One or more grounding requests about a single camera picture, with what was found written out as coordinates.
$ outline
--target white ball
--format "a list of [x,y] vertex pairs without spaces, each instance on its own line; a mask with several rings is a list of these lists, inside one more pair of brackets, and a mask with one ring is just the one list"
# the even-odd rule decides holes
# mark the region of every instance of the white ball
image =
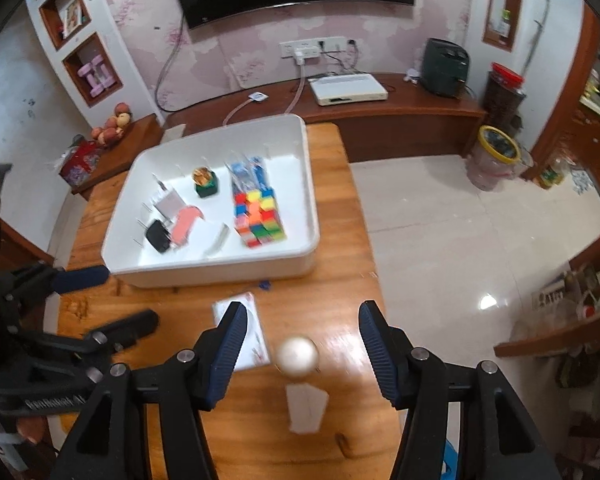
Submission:
[[308,337],[291,336],[276,350],[276,366],[287,377],[304,377],[318,367],[318,349]]

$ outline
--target cable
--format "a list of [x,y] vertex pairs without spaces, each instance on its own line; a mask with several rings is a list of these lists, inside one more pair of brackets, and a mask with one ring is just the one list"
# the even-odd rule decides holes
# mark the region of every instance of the cable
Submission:
[[160,108],[160,110],[162,110],[163,112],[166,112],[168,114],[174,114],[176,112],[181,112],[191,106],[191,105],[187,105],[185,107],[178,108],[177,110],[167,110],[166,108],[163,108],[162,105],[160,104],[160,102],[158,101],[158,90],[160,89],[160,86],[162,85],[164,78],[169,73],[169,70],[171,69],[171,65],[173,64],[173,61],[175,60],[175,57],[178,54],[178,51],[180,50],[180,46],[182,45],[183,32],[184,32],[184,12],[182,13],[182,18],[180,19],[180,31],[178,32],[178,40],[176,41],[176,44],[173,47],[173,50],[169,54],[167,61],[164,62],[164,65],[162,66],[162,69],[160,70],[160,74],[158,75],[158,79],[155,82],[155,88],[154,88],[154,101],[155,101],[156,106],[158,108]]
[[227,124],[229,123],[229,119],[231,119],[236,113],[238,113],[238,111],[242,110],[246,105],[248,105],[249,103],[252,103],[252,102],[253,102],[253,99],[249,98],[242,104],[237,105],[237,107],[235,107],[233,110],[231,110],[229,112],[229,114],[227,115],[227,117],[224,118],[224,121],[222,121],[222,126],[227,126]]
[[322,54],[324,54],[326,57],[330,57],[331,59],[336,60],[338,62],[338,64],[342,67],[343,70],[348,70],[348,68],[346,66],[344,66],[344,61],[341,60],[339,57],[332,56],[331,54],[328,54],[324,50],[322,51]]
[[291,113],[291,110],[296,107],[300,100],[300,96],[302,95],[302,90],[304,90],[304,64],[300,65],[300,84],[298,85],[298,91],[296,92],[294,100],[291,101],[291,104],[285,110],[285,115]]
[[464,85],[464,89],[468,92],[468,94],[473,97],[476,101],[478,100],[478,97],[476,96],[475,92],[473,90],[471,90],[471,88],[467,85]]
[[358,49],[358,44],[356,43],[356,40],[349,40],[347,41],[347,43],[349,43],[350,45],[353,45],[353,49],[354,49],[354,53],[355,53],[355,58],[353,59],[353,64],[351,65],[351,69],[352,70],[358,70],[356,68],[356,66],[358,65],[358,57],[360,56],[360,50]]

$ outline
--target white paper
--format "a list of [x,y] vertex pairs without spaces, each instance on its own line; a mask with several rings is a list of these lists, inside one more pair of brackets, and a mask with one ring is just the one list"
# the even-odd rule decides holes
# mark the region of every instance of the white paper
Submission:
[[329,394],[307,383],[286,386],[289,408],[289,431],[297,434],[317,433],[329,402]]
[[260,319],[258,318],[255,298],[251,292],[245,292],[244,294],[214,303],[212,308],[216,325],[220,323],[222,316],[224,316],[232,301],[240,301],[246,307],[248,314],[247,335],[244,337],[242,348],[238,354],[238,360],[235,362],[234,371],[237,372],[270,364],[271,360],[269,359],[267,346],[264,344],[264,336],[262,334]]

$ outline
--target white router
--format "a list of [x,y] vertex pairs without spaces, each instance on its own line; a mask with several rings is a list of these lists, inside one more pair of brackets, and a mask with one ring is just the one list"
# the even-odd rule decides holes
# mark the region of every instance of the white router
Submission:
[[384,101],[389,92],[371,74],[330,75],[309,79],[320,106]]

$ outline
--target blue gripper pad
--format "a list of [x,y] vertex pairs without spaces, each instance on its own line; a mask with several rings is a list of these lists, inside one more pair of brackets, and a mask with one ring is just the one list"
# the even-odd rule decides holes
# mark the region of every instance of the blue gripper pad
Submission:
[[387,341],[389,326],[375,302],[365,301],[360,305],[358,327],[362,341],[365,344],[366,353],[369,355],[371,366],[374,369],[380,392],[385,399],[394,404],[399,398],[398,370],[388,347],[392,344],[391,340]]
[[61,270],[54,276],[51,287],[54,292],[65,294],[74,290],[102,285],[108,278],[109,269],[104,265],[77,270]]
[[209,386],[206,391],[206,402],[213,407],[218,400],[224,398],[226,389],[229,386],[229,380],[234,373],[235,362],[238,360],[238,354],[242,348],[244,337],[247,334],[247,309],[239,303],[233,319],[226,319],[231,316],[231,306],[222,316],[216,330],[226,330],[222,342],[216,352],[216,358],[213,360],[209,370]]

